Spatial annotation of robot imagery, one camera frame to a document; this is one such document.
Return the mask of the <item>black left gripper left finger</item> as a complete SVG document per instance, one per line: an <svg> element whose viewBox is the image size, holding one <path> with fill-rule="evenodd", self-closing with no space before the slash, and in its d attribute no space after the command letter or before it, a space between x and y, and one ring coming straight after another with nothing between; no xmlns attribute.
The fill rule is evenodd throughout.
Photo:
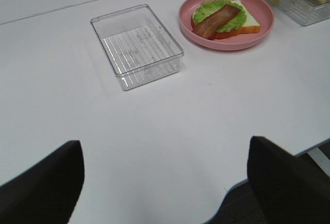
<svg viewBox="0 0 330 224"><path fill-rule="evenodd" d="M1 223L69 223L85 180L80 141L68 141L1 185Z"/></svg>

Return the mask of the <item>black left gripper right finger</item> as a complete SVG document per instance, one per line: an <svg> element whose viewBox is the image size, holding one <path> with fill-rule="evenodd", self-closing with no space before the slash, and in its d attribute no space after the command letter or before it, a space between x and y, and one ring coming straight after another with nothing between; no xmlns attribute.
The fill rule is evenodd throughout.
<svg viewBox="0 0 330 224"><path fill-rule="evenodd" d="M250 140L247 177L267 223L329 223L329 176L263 136Z"/></svg>

